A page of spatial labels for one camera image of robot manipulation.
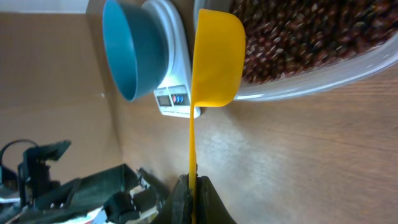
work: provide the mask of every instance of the wire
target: wire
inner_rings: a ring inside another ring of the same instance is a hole
[[[6,149],[10,146],[12,146],[13,144],[16,143],[20,143],[20,142],[27,142],[27,143],[31,143],[32,145],[34,145],[35,147],[38,147],[39,145],[30,140],[30,139],[17,139],[17,140],[13,140],[12,142],[9,142],[8,144],[6,144],[0,151],[0,166],[2,165],[2,155],[4,155],[4,152],[6,151]]]

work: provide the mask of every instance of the scale platform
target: scale platform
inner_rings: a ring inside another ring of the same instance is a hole
[[[190,117],[192,69],[180,14],[168,0],[148,0],[143,5],[163,29],[169,48],[169,65],[162,83],[154,91],[163,115]],[[200,115],[196,107],[193,117]]]

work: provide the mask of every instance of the white wall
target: white wall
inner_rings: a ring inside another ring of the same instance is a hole
[[[0,12],[86,13],[89,0],[0,0]]]

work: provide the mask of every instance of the transparent container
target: transparent container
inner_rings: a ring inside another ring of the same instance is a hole
[[[262,85],[242,82],[235,100],[270,101],[318,93],[368,77],[398,61],[398,35],[355,58]]]

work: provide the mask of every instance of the scale control panel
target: scale control panel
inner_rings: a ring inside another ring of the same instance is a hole
[[[163,115],[189,118],[190,95],[185,85],[158,88],[154,91],[157,105]],[[195,107],[193,117],[200,115],[200,108]]]

